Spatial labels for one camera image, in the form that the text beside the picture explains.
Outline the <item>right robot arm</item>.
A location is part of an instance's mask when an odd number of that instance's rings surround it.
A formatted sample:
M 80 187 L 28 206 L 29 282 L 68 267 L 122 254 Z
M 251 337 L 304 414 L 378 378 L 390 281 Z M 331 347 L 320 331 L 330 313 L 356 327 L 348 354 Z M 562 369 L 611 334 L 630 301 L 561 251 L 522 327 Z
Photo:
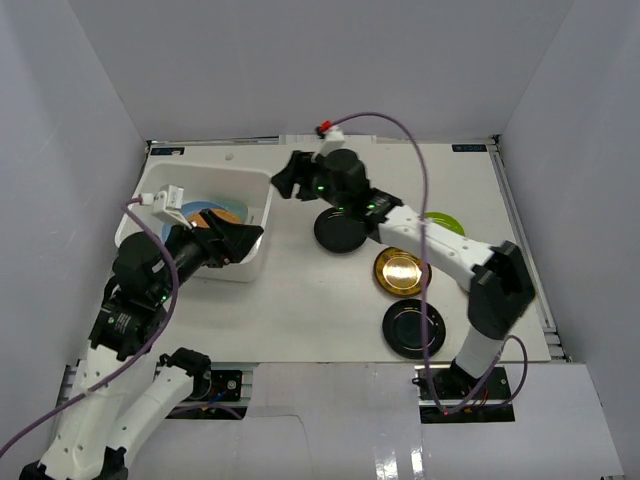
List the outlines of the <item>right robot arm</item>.
M 470 327 L 451 364 L 452 388 L 466 399 L 486 389 L 486 372 L 535 298 L 516 244 L 492 246 L 420 216 L 400 198 L 372 187 L 364 163 L 348 149 L 326 156 L 294 151 L 271 183 L 285 199 L 326 201 L 362 223 L 374 241 L 424 257 L 455 280 L 468 294 Z

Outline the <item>woven bamboo round plate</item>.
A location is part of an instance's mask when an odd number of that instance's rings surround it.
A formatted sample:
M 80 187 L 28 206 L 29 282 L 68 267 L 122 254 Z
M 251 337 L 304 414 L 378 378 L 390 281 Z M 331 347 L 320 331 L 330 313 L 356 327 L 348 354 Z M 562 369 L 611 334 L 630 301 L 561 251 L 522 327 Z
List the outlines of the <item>woven bamboo round plate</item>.
M 187 222 L 190 227 L 201 230 L 210 230 L 211 225 L 242 224 L 239 216 L 222 208 L 205 208 L 196 211 L 187 217 Z

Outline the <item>light blue round plate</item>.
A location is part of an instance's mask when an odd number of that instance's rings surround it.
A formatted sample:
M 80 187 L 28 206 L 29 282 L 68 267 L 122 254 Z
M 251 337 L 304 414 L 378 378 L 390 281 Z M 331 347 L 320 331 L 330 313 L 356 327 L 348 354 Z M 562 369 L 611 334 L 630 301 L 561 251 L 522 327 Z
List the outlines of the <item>light blue round plate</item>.
M 198 227 L 207 227 L 207 223 L 200 215 L 203 210 L 221 213 L 225 220 L 232 223 L 243 223 L 248 217 L 248 208 L 244 204 L 231 202 L 192 201 L 182 206 L 181 213 L 188 222 L 195 223 Z

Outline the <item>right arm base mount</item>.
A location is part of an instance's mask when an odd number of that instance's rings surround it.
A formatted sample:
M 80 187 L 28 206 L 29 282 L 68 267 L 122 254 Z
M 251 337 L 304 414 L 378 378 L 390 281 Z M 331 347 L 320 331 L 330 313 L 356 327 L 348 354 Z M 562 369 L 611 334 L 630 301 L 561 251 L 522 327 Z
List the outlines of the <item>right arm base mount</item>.
M 455 383 L 447 367 L 433 367 L 433 380 L 440 402 L 451 409 L 471 391 Z M 504 367 L 495 367 L 485 385 L 455 414 L 441 412 L 428 390 L 425 370 L 416 370 L 412 383 L 418 389 L 420 420 L 423 425 L 512 423 L 514 408 L 506 401 L 511 397 L 511 385 Z

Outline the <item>lime green round plate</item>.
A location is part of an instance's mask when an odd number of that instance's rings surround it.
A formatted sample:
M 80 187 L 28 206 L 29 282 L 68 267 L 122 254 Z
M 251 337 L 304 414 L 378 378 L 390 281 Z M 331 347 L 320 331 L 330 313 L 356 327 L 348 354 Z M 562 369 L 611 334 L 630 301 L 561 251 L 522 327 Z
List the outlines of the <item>lime green round plate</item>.
M 462 224 L 453 216 L 437 211 L 430 211 L 425 214 L 425 218 L 431 220 L 458 235 L 465 236 L 466 232 Z

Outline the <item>aluminium frame rail right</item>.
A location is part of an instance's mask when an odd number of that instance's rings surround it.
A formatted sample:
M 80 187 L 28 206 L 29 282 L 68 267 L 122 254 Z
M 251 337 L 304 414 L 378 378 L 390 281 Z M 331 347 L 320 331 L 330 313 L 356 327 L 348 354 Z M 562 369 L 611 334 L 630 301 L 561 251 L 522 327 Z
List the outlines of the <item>aluminium frame rail right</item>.
M 538 312 L 539 319 L 541 321 L 542 330 L 551 356 L 551 361 L 554 363 L 571 363 L 572 359 L 571 357 L 567 356 L 562 344 L 555 319 L 551 312 L 551 308 L 549 306 L 547 296 L 543 288 L 541 277 L 539 275 L 532 255 L 532 251 L 525 233 L 524 225 L 516 206 L 515 197 L 507 178 L 504 160 L 501 155 L 501 136 L 499 134 L 493 135 L 490 137 L 490 139 L 491 144 L 488 146 L 489 155 L 491 157 L 494 172 L 506 205 L 506 210 L 510 219 L 512 230 L 514 231 L 517 243 L 520 245 L 523 251 L 525 264 L 533 280 L 534 288 L 536 290 L 535 306 Z

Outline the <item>white plastic bin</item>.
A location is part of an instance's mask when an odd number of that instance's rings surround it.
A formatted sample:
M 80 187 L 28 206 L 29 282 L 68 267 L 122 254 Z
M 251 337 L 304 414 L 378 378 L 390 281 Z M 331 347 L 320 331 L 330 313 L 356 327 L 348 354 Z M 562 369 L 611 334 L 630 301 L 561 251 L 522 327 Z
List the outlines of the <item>white plastic bin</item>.
M 241 263 L 222 269 L 201 268 L 196 273 L 198 278 L 254 281 L 263 265 L 270 235 L 269 214 L 274 188 L 268 173 L 253 168 L 159 161 L 147 165 L 135 192 L 156 193 L 166 184 L 183 189 L 182 213 L 186 218 L 195 213 L 197 206 L 216 206 L 234 213 L 245 224 L 264 229 L 260 240 Z

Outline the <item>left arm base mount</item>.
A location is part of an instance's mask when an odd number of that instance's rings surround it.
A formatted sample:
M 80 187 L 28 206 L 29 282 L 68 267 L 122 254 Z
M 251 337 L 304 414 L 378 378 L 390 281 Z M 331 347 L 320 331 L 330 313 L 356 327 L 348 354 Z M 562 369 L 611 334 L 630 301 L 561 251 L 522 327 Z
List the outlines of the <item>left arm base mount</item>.
M 243 392 L 242 370 L 213 369 L 195 396 L 175 407 L 168 419 L 242 420 L 247 412 L 248 397 Z

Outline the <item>yellow patterned plate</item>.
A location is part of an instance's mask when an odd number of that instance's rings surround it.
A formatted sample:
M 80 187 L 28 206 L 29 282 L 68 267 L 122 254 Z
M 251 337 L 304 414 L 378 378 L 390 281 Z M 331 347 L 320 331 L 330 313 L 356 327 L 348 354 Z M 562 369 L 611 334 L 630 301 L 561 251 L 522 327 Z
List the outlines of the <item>yellow patterned plate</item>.
M 387 247 L 376 257 L 373 264 L 373 278 L 386 293 L 409 298 L 422 291 L 421 260 L 398 248 Z

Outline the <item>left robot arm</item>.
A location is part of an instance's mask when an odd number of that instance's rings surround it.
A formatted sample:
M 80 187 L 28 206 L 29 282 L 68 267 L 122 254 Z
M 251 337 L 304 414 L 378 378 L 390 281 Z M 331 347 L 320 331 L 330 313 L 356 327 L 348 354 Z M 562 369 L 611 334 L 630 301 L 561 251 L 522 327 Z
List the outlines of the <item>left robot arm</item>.
M 179 288 L 202 267 L 242 262 L 264 230 L 213 212 L 203 219 L 204 227 L 173 226 L 165 240 L 132 219 L 139 230 L 118 248 L 72 396 L 57 410 L 54 439 L 21 478 L 125 479 L 171 411 L 208 395 L 207 355 L 184 347 L 159 359 L 147 355 L 173 315 Z

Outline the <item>black glossy round plate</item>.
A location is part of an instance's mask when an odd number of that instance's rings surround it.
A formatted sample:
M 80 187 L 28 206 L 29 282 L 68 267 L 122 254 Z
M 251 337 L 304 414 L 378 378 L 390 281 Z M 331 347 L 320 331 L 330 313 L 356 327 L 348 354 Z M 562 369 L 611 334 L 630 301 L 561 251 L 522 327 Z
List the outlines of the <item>black glossy round plate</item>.
M 318 215 L 313 232 L 317 243 L 333 254 L 348 254 L 366 241 L 364 225 L 347 217 L 343 211 L 329 208 Z

